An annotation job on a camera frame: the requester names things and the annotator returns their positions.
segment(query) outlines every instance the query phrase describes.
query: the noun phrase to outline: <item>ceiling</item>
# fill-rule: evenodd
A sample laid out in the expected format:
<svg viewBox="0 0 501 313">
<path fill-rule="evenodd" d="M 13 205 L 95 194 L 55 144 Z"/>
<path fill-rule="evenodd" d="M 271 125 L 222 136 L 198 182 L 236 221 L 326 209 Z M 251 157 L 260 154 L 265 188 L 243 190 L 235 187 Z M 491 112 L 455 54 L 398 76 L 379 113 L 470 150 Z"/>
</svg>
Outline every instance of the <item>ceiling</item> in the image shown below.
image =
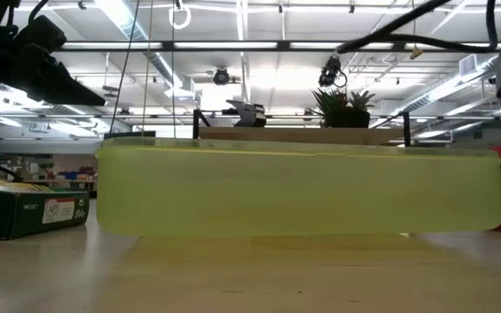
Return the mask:
<svg viewBox="0 0 501 313">
<path fill-rule="evenodd" d="M 61 28 L 70 41 L 125 41 L 127 37 L 116 26 L 110 14 L 101 10 L 101 3 L 114 5 L 122 0 L 83 1 L 87 10 L 80 10 L 77 1 L 51 0 L 40 14 L 47 16 Z M 368 35 L 375 27 L 383 26 L 403 12 L 411 9 L 408 0 L 355 0 L 356 11 L 348 12 L 350 1 L 342 0 L 249 0 L 247 12 L 242 14 L 244 30 L 238 27 L 237 1 L 240 0 L 201 0 L 183 1 L 190 8 L 191 20 L 181 30 L 173 30 L 169 21 L 172 1 L 141 0 L 138 22 L 152 41 L 345 41 Z M 283 4 L 284 13 L 279 13 L 278 5 Z M 484 26 L 485 0 L 454 0 L 440 10 L 420 17 L 416 24 L 410 23 L 397 33 L 436 37 L 457 42 L 480 42 L 488 40 Z M 23 0 L 21 9 L 15 13 L 15 24 L 23 28 L 28 21 L 30 9 L 36 0 Z M 466 4 L 460 10 L 459 5 Z M 497 1 L 496 24 L 498 39 L 501 42 L 501 0 Z M 132 8 L 137 0 L 131 1 Z M 153 14 L 150 24 L 150 13 Z M 453 17 L 440 25 L 450 14 Z M 175 13 L 176 23 L 184 20 L 185 13 Z M 242 58 L 240 52 L 161 52 L 173 71 L 180 76 L 191 77 L 195 90 L 203 95 L 226 94 L 240 98 L 241 87 L 222 90 L 211 83 L 210 73 L 217 67 L 226 67 L 233 77 L 241 77 Z M 320 68 L 324 66 L 329 52 L 245 52 L 248 64 L 250 101 L 261 103 L 272 114 L 302 114 L 305 108 L 314 108 L 311 90 L 317 88 Z M 350 90 L 366 90 L 376 94 L 372 99 L 376 108 L 373 114 L 390 114 L 404 103 L 405 99 L 431 88 L 441 79 L 454 75 L 458 61 L 467 57 L 463 53 L 424 53 L 410 60 L 410 52 L 361 52 L 341 56 Z M 109 68 L 106 73 L 105 52 L 57 52 L 53 54 L 62 61 L 71 75 L 100 95 L 106 91 L 102 86 L 118 87 L 126 53 L 112 52 L 109 55 Z M 172 101 L 164 92 L 170 87 L 160 77 L 156 69 L 149 66 L 149 83 L 145 86 L 147 58 L 140 52 L 132 52 L 125 69 L 125 80 L 121 89 L 119 108 L 130 108 L 131 112 L 142 113 L 147 106 L 151 114 L 176 114 L 191 112 L 196 108 L 195 101 Z M 450 108 L 457 108 L 481 97 L 488 97 L 493 87 L 487 85 L 484 92 L 480 82 L 472 82 L 468 88 L 445 95 L 424 109 L 424 115 L 443 115 Z M 82 109 L 89 112 L 102 111 L 111 114 L 116 98 L 108 98 L 105 107 Z M 465 114 L 488 112 L 488 103 L 483 103 Z M 227 107 L 220 102 L 217 108 Z M 140 120 L 126 120 L 127 124 L 137 125 Z M 147 119 L 148 124 L 176 123 L 172 119 Z M 429 122 L 419 122 L 423 129 Z"/>
</svg>

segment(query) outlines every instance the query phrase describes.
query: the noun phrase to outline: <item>plant pot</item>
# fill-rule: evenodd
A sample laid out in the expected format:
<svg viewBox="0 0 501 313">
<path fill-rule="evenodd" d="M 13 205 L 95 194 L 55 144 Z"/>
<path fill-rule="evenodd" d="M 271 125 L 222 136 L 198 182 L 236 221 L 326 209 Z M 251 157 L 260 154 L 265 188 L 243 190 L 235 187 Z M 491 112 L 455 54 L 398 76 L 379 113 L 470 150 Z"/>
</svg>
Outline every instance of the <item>plant pot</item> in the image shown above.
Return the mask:
<svg viewBox="0 0 501 313">
<path fill-rule="evenodd" d="M 349 110 L 325 117 L 325 124 L 334 128 L 368 128 L 371 113 L 362 110 Z"/>
</svg>

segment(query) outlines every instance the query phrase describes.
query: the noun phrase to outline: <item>security camera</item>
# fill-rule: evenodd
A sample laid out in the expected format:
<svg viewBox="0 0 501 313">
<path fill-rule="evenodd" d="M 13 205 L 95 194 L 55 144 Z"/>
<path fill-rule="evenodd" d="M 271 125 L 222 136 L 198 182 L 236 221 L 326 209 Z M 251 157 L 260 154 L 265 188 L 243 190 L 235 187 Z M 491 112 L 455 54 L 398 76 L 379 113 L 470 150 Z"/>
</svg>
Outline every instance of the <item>security camera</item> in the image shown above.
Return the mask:
<svg viewBox="0 0 501 313">
<path fill-rule="evenodd" d="M 230 82 L 230 75 L 226 68 L 218 68 L 214 75 L 214 83 L 219 86 L 224 86 Z"/>
</svg>

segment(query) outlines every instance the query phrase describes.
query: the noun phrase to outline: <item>metal rod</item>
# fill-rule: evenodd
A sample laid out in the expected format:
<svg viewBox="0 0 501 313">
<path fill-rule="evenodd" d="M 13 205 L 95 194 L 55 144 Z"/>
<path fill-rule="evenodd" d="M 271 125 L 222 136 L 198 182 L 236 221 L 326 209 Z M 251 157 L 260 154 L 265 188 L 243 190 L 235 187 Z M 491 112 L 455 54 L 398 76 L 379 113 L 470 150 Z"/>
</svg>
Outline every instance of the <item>metal rod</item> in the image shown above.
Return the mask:
<svg viewBox="0 0 501 313">
<path fill-rule="evenodd" d="M 205 51 L 234 51 L 234 52 L 333 52 L 334 48 L 329 44 L 333 43 L 333 47 L 345 43 L 345 41 L 287 41 L 287 40 L 265 40 L 265 41 L 136 41 L 133 42 L 131 48 L 125 41 L 69 41 L 62 48 L 58 48 L 59 52 L 144 52 L 147 53 L 148 45 L 150 52 L 205 52 Z M 464 44 L 481 44 L 480 42 L 457 42 Z M 400 43 L 394 43 L 385 49 L 371 49 L 368 47 L 355 50 L 355 52 L 411 52 L 412 49 L 407 49 Z M 443 49 L 431 49 L 427 47 L 424 53 L 449 53 Z"/>
<path fill-rule="evenodd" d="M 196 109 L 192 111 L 192 139 L 198 139 L 200 134 L 198 134 L 198 118 L 199 114 L 202 114 L 200 110 Z"/>
<path fill-rule="evenodd" d="M 411 125 L 409 120 L 409 112 L 404 112 L 404 141 L 405 147 L 411 147 Z"/>
<path fill-rule="evenodd" d="M 200 112 L 201 116 L 206 118 L 206 117 L 211 117 L 211 111 L 209 111 L 209 114 L 204 114 Z M 395 116 L 386 116 L 386 115 L 371 115 L 371 119 L 379 119 L 379 118 L 385 118 L 387 121 L 384 121 L 384 123 L 388 123 L 391 120 L 394 120 L 396 118 L 399 118 L 402 116 L 403 113 Z M 113 115 L 111 114 L 102 114 L 102 115 L 71 115 L 71 114 L 5 114 L 5 113 L 0 113 L 0 117 L 7 117 L 7 118 L 32 118 L 32 119 L 45 119 L 45 118 L 91 118 L 91 117 L 96 117 L 96 118 L 113 118 Z M 172 114 L 138 114 L 138 115 L 117 115 L 116 119 L 142 119 L 143 117 L 145 118 L 179 118 L 179 119 L 189 119 L 191 118 L 191 115 L 172 115 Z M 291 120 L 291 119 L 322 119 L 321 116 L 304 116 L 304 115 L 266 115 L 268 119 L 286 119 L 286 120 Z M 223 116 L 223 115 L 216 115 L 213 118 L 238 118 L 238 116 Z M 442 120 L 442 121 L 491 121 L 491 120 L 499 120 L 501 117 L 493 117 L 493 116 L 487 116 L 487 117 L 477 117 L 477 116 L 410 116 L 410 119 L 430 119 L 430 120 Z"/>
<path fill-rule="evenodd" d="M 101 142 L 103 138 L 100 137 L 77 137 L 77 138 L 64 138 L 64 137 L 0 137 L 0 141 L 20 141 L 20 142 L 28 142 L 28 141 L 38 141 L 38 142 Z M 422 139 L 422 140 L 414 140 L 414 143 L 451 143 L 450 140 L 437 140 L 437 139 Z M 404 140 L 390 140 L 388 143 L 404 143 Z"/>
</svg>

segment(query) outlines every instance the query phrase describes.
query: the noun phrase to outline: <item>black clamp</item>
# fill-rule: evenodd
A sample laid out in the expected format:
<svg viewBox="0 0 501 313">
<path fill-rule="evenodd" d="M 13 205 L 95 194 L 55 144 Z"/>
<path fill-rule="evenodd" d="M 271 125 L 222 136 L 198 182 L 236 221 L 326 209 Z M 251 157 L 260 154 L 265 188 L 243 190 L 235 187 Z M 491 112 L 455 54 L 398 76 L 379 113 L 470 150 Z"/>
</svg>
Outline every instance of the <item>black clamp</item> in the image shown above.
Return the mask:
<svg viewBox="0 0 501 313">
<path fill-rule="evenodd" d="M 77 5 L 78 5 L 78 8 L 79 8 L 80 10 L 86 10 L 86 5 L 84 5 L 84 0 L 80 0 L 80 1 L 77 3 Z"/>
</svg>

